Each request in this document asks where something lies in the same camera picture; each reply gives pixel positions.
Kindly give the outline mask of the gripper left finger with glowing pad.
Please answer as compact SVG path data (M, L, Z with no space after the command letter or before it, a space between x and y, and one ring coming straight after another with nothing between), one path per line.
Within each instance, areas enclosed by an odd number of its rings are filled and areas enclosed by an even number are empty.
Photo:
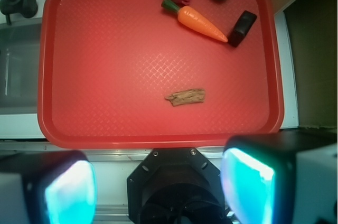
M1 223L92 223L95 169L81 151L1 156Z

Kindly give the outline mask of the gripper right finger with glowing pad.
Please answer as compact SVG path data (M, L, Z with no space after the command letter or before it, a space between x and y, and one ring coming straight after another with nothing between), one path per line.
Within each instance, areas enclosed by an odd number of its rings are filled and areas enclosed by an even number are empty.
M221 184L240 223L337 223L337 135L234 136L224 147Z

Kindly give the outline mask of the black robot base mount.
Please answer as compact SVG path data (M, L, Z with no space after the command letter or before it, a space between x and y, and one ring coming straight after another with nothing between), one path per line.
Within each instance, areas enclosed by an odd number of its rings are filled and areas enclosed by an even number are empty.
M231 223L220 170L196 148L154 149L126 183L133 223Z

